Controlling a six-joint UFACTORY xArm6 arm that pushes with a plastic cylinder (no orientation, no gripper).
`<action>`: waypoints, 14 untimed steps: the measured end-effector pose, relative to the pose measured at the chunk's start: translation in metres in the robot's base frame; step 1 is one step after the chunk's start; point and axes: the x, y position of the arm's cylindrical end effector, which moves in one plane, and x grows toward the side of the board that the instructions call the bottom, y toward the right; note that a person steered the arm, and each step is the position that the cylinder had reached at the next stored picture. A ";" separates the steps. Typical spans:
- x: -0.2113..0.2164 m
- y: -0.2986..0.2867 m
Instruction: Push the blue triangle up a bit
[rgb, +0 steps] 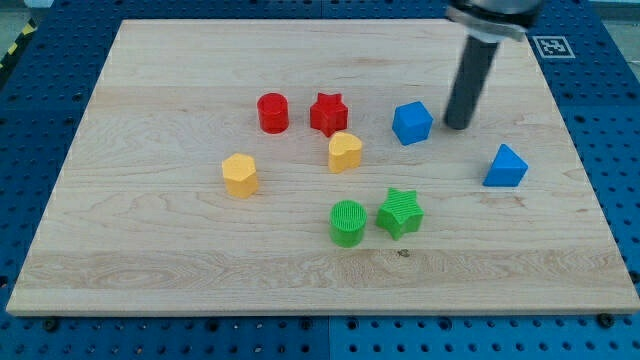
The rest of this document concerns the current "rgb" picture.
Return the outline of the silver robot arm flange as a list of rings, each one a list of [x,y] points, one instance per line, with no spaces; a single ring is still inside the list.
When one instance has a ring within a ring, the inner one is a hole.
[[[445,15],[482,42],[522,41],[543,6],[543,0],[450,0]]]

